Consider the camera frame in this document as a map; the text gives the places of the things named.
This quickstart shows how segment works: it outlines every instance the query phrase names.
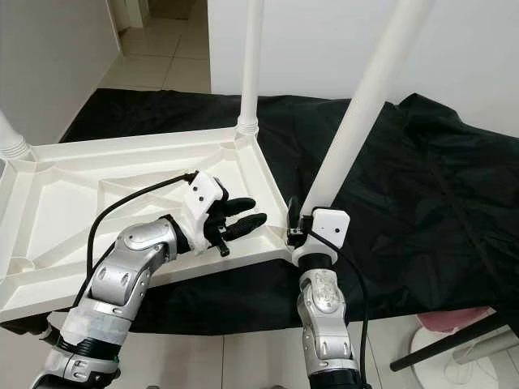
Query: black cloth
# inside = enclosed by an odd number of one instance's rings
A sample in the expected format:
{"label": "black cloth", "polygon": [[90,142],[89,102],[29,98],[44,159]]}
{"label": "black cloth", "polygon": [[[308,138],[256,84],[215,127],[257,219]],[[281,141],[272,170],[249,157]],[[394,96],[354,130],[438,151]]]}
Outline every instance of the black cloth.
{"label": "black cloth", "polygon": [[[288,201],[304,199],[347,100],[261,97],[258,142]],[[97,90],[63,142],[233,126],[238,96]],[[370,317],[493,306],[517,330],[519,141],[411,95],[386,104],[334,207],[367,279]],[[353,271],[337,262],[351,320]],[[280,259],[150,289],[132,331],[226,334],[300,326],[298,269]]]}

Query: black pole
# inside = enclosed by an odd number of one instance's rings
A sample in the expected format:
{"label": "black pole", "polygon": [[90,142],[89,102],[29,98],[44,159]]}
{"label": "black pole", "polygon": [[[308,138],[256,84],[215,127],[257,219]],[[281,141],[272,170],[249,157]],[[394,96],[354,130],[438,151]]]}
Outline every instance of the black pole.
{"label": "black pole", "polygon": [[495,329],[504,325],[506,325],[506,322],[500,314],[491,314],[490,316],[479,320],[474,324],[470,324],[468,327],[462,328],[455,334],[449,335],[442,340],[438,340],[437,342],[429,344],[428,346],[421,348],[414,353],[391,362],[389,367],[392,371],[402,370],[406,367],[414,365],[415,363],[438,355],[443,351],[447,351],[450,348],[456,347],[460,344],[468,342],[469,340],[477,338],[478,336],[485,335],[488,332],[494,331]]}

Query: floor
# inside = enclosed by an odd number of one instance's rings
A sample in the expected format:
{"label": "floor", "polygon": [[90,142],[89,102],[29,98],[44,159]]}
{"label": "floor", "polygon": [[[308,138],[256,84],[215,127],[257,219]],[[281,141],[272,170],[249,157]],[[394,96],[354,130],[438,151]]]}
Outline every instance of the floor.
{"label": "floor", "polygon": [[207,1],[197,0],[188,20],[150,19],[121,35],[123,55],[99,88],[210,93]]}
{"label": "floor", "polygon": [[[175,89],[210,92],[207,3],[197,0],[189,20],[151,19],[145,29],[121,38],[124,56],[112,65],[100,88]],[[63,314],[53,314],[57,325]],[[367,378],[374,389],[420,388],[411,369],[393,373],[389,363],[405,355],[418,329],[414,316],[370,322]],[[360,323],[350,324],[358,350]],[[308,388],[302,330],[287,329],[231,336],[130,334],[115,389],[287,389]],[[49,350],[33,336],[0,328],[0,387],[29,387]],[[491,357],[500,389],[519,389],[519,347]]]}

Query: pink object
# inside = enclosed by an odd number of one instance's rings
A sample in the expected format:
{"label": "pink object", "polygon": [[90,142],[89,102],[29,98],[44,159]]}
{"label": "pink object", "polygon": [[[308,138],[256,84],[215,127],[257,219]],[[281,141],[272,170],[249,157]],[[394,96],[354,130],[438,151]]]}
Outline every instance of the pink object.
{"label": "pink object", "polygon": [[487,306],[466,310],[427,312],[417,314],[420,323],[429,331],[453,332],[458,328],[477,322],[486,312]]}

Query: robotic hand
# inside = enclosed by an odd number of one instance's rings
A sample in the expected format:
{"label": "robotic hand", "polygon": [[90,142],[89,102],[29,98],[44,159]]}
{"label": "robotic hand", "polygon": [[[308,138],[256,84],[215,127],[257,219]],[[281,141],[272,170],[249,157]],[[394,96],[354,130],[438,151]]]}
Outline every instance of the robotic hand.
{"label": "robotic hand", "polygon": [[371,388],[363,366],[359,373],[346,327],[344,295],[332,268],[349,223],[346,212],[329,208],[316,208],[299,220],[298,205],[293,200],[289,204],[288,245],[294,247],[292,262],[302,274],[298,313],[312,389]]}
{"label": "robotic hand", "polygon": [[72,308],[32,388],[107,387],[120,375],[118,353],[127,337],[149,281],[178,254],[197,254],[215,246],[229,254],[232,241],[261,226],[264,213],[245,216],[231,226],[227,216],[252,209],[249,198],[229,200],[223,185],[198,173],[189,185],[182,212],[124,229],[114,249],[97,264],[77,306]]}

